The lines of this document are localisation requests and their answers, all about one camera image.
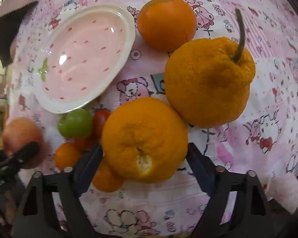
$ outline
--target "tomato stem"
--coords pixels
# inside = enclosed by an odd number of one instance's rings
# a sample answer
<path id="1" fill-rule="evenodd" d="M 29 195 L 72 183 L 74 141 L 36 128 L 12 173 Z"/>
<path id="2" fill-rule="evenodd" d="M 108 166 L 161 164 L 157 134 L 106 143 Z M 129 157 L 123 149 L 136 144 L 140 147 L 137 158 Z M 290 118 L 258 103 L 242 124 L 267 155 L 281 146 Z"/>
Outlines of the tomato stem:
<path id="1" fill-rule="evenodd" d="M 244 29 L 244 23 L 243 23 L 243 17 L 242 17 L 241 11 L 238 8 L 235 8 L 235 13 L 236 13 L 236 18 L 237 18 L 237 23 L 240 28 L 240 41 L 239 41 L 238 47 L 236 49 L 236 52 L 235 52 L 234 56 L 232 57 L 232 60 L 235 63 L 237 63 L 242 56 L 242 52 L 243 52 L 243 49 L 245 46 L 245 29 Z"/>

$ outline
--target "cartoon print tablecloth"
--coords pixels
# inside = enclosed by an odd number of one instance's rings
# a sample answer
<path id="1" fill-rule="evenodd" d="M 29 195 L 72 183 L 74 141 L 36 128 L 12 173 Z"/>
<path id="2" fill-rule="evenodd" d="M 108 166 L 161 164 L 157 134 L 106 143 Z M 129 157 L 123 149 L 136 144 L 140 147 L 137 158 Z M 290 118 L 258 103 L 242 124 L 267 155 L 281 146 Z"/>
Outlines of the cartoon print tablecloth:
<path id="1" fill-rule="evenodd" d="M 99 3 L 124 6 L 135 20 L 149 0 L 41 0 L 20 26 L 10 98 L 10 119 L 26 116 L 44 130 L 49 154 L 35 170 L 22 170 L 27 183 L 31 174 L 56 172 L 55 149 L 64 138 L 56 124 L 59 115 L 44 110 L 33 94 L 37 51 L 69 15 Z M 243 114 L 234 122 L 212 129 L 188 125 L 189 141 L 215 164 L 230 171 L 257 172 L 267 191 L 272 176 L 298 174 L 298 17 L 287 0 L 185 0 L 197 17 L 195 38 L 227 36 L 238 42 L 239 28 L 234 8 L 241 9 L 247 34 L 246 47 L 256 62 L 256 77 Z M 111 111 L 138 97 L 166 101 L 164 65 L 170 53 L 154 50 L 136 39 L 123 70 L 110 87 L 87 107 Z M 63 219 L 59 198 L 57 214 Z M 174 176 L 158 184 L 125 182 L 121 190 L 104 193 L 92 185 L 80 201 L 94 228 L 120 236 L 169 235 L 191 231 L 204 211 L 208 197 L 201 192 L 186 162 Z M 234 196 L 223 221 L 231 215 Z"/>

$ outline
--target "oval plate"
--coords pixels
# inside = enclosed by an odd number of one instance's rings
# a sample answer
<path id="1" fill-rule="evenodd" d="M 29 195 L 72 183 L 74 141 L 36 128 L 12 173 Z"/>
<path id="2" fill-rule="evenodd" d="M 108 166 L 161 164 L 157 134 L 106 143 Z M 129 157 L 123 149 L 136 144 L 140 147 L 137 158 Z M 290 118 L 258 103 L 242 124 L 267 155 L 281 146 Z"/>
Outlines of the oval plate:
<path id="1" fill-rule="evenodd" d="M 101 4 L 81 9 L 46 38 L 35 65 L 35 95 L 52 113 L 81 108 L 109 86 L 135 40 L 133 16 Z"/>

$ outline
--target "table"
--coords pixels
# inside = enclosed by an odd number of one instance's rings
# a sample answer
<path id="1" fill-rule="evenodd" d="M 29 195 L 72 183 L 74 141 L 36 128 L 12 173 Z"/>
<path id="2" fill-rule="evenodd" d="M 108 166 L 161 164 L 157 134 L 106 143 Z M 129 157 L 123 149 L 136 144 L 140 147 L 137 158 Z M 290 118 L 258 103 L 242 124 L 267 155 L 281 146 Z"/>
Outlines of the table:
<path id="1" fill-rule="evenodd" d="M 45 111 L 33 94 L 33 67 L 43 40 L 76 10 L 104 2 L 127 8 L 137 27 L 139 10 L 148 1 L 41 0 L 25 17 L 16 38 L 10 119 L 19 116 L 33 119 L 44 130 L 48 154 L 38 168 L 20 172 L 24 183 L 34 171 L 57 172 L 53 153 L 65 142 L 56 129 L 60 116 Z M 238 42 L 234 8 L 240 8 L 247 34 L 246 48 L 256 62 L 256 77 L 242 115 L 234 122 L 212 129 L 188 125 L 189 141 L 216 165 L 225 166 L 229 171 L 256 171 L 268 192 L 273 176 L 298 174 L 298 17 L 287 0 L 185 1 L 196 13 L 195 38 L 227 36 Z M 136 30 L 123 70 L 87 108 L 92 112 L 101 107 L 113 111 L 126 103 L 126 91 L 120 88 L 124 85 L 138 87 L 139 94 L 131 99 L 152 96 L 166 101 L 163 72 L 169 56 L 170 53 L 156 51 L 145 44 Z M 192 231 L 208 199 L 199 189 L 188 164 L 183 162 L 165 182 L 126 181 L 121 190 L 109 194 L 91 185 L 80 201 L 98 232 L 139 237 Z M 64 219 L 59 198 L 55 196 L 54 200 L 58 217 Z M 230 219 L 233 206 L 234 194 L 228 200 L 223 222 Z"/>

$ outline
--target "green tomato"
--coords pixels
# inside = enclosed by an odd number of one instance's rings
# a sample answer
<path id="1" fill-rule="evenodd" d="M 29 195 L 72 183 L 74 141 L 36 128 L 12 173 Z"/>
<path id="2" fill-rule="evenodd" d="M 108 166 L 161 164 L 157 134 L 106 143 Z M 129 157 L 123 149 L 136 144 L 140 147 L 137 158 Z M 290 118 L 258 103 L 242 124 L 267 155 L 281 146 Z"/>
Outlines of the green tomato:
<path id="1" fill-rule="evenodd" d="M 59 120 L 58 131 L 65 138 L 88 137 L 93 131 L 93 118 L 89 111 L 76 109 Z"/>

